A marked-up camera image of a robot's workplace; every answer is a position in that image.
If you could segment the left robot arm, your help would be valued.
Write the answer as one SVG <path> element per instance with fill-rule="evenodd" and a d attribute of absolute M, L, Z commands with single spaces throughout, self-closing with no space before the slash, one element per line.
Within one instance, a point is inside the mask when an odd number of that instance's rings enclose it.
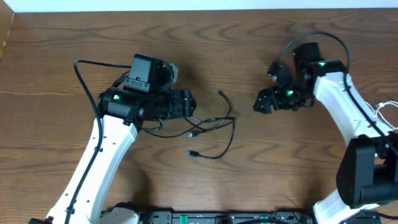
<path fill-rule="evenodd" d="M 139 223 L 130 208 L 102 211 L 116 171 L 143 122 L 187 118 L 196 103 L 189 90 L 172 89 L 178 78 L 172 63 L 135 54 L 125 69 L 97 100 L 89 98 L 96 118 L 87 147 L 63 195 L 43 220 L 31 223 Z"/>

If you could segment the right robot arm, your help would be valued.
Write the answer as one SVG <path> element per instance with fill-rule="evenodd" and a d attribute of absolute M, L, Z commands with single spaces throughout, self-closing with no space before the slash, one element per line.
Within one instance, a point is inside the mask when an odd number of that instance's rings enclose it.
<path fill-rule="evenodd" d="M 274 60 L 267 72 L 277 84 L 259 92 L 254 111 L 297 111 L 319 101 L 347 146 L 336 190 L 315 203 L 303 222 L 347 223 L 362 214 L 376 217 L 376 207 L 397 200 L 397 133 L 372 114 L 346 65 L 322 58 L 316 42 L 299 45 L 293 56 L 298 80 Z"/>

